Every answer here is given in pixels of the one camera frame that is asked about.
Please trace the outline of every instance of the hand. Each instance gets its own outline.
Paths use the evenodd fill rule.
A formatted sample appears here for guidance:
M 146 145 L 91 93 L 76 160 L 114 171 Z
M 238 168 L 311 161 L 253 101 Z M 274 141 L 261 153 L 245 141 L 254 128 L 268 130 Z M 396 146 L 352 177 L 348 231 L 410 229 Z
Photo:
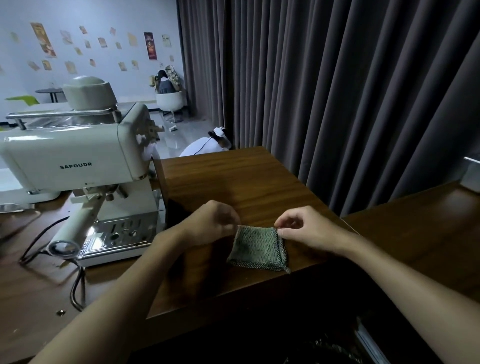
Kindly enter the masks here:
M 339 254 L 344 237 L 350 234 L 311 206 L 285 211 L 274 226 L 283 239 L 296 240 L 315 249 Z
M 240 217 L 232 206 L 210 200 L 177 227 L 186 233 L 189 246 L 194 246 L 234 235 L 239 224 Z

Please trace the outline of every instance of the left hand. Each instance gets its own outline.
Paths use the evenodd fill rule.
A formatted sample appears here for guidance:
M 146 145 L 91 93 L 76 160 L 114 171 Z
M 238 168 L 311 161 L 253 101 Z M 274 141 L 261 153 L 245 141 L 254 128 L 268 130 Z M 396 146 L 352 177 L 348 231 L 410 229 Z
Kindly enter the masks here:
M 177 227 L 187 235 L 189 246 L 194 246 L 234 235 L 239 224 L 240 217 L 232 206 L 210 200 Z

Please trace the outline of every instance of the white chair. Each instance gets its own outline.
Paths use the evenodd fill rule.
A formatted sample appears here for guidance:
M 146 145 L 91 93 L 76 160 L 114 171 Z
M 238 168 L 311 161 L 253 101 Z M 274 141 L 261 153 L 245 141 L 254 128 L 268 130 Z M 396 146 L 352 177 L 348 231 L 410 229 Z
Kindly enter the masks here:
M 175 112 L 183 108 L 183 95 L 181 91 L 173 92 L 171 94 L 156 94 L 156 103 L 160 110 L 171 111 L 173 118 L 169 120 L 165 118 L 165 121 L 177 122 L 175 119 Z

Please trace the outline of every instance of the dish cloth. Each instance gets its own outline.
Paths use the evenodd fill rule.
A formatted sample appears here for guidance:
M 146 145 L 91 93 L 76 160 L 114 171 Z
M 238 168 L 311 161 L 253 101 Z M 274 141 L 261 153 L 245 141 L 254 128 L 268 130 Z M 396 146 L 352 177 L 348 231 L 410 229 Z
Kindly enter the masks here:
M 227 262 L 239 267 L 290 273 L 283 239 L 275 228 L 239 225 Z

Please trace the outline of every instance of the white espresso machine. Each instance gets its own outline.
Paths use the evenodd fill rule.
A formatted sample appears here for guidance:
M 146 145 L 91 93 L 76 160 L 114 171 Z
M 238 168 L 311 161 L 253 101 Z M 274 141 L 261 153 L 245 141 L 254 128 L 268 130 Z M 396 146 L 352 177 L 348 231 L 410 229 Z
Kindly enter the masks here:
M 0 133 L 0 155 L 28 194 L 73 190 L 76 208 L 51 255 L 84 267 L 141 255 L 166 219 L 148 108 L 117 105 L 97 77 L 76 77 L 63 92 L 69 111 L 7 115 L 18 128 Z

